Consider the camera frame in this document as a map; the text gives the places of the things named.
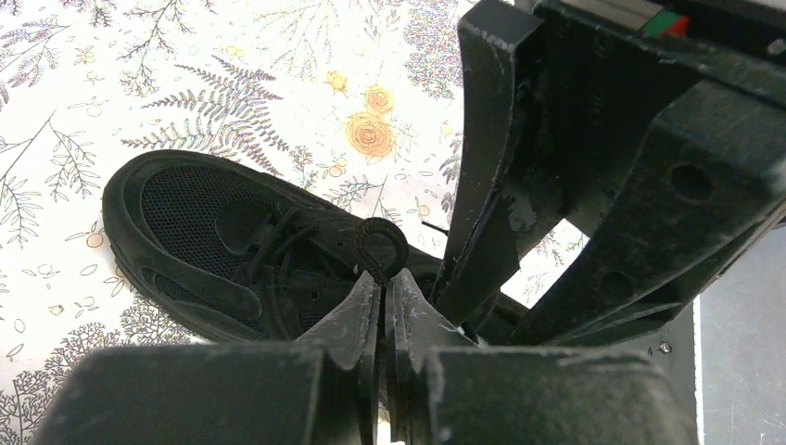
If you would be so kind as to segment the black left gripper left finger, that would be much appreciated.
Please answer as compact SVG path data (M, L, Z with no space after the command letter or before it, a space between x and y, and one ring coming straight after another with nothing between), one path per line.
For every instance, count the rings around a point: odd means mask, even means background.
M381 290L369 274L293 342L123 347L85 357L37 444L373 444Z

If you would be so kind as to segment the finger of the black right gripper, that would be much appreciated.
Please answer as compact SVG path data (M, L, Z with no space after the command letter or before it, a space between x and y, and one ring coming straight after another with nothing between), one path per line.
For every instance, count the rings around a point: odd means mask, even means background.
M463 64L463 149L455 207L431 299L462 324L518 269L511 201L503 196L522 141L531 140L539 109L541 19L504 1L480 1L459 21Z

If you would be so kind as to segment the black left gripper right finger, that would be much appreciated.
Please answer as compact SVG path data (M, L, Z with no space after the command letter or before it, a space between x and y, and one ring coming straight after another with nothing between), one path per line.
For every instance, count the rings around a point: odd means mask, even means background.
M391 437L407 444L693 444L692 355L478 346L408 271L386 292Z

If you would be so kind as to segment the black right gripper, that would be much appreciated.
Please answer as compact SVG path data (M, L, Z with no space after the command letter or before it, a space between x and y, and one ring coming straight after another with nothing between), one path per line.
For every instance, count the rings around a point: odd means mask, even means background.
M693 299L784 216L785 58L766 47L785 14L736 1L521 8L537 25L548 161L522 216L536 233L600 225L510 343L577 343Z

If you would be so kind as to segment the black shoelace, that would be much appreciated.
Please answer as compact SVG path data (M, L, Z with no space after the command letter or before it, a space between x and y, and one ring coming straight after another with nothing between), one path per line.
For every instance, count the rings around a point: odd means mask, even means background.
M410 271L422 290L437 280L442 260L412 247L401 229L389 220L362 220L353 229L351 240L358 271L368 272L378 285L385 286L403 269Z

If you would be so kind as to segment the black sneaker shoe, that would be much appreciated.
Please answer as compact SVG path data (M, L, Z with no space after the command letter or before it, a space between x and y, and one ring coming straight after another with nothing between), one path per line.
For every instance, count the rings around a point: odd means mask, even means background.
M296 340L369 274L351 240L365 219L203 153L129 160L108 180L102 215L139 293L215 342Z

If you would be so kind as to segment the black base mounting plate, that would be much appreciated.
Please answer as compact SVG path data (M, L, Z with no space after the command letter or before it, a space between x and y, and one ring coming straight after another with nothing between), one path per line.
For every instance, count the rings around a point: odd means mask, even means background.
M683 397L695 403L702 388L701 301L695 299L659 331L618 348L648 355L668 373Z

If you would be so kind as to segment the floral patterned table mat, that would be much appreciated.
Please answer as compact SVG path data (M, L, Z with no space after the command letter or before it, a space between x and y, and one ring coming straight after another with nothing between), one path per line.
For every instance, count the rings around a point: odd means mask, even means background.
M460 168L467 1L5 1L1 440L28 443L93 350L191 343L101 218L149 149L223 155L440 256Z

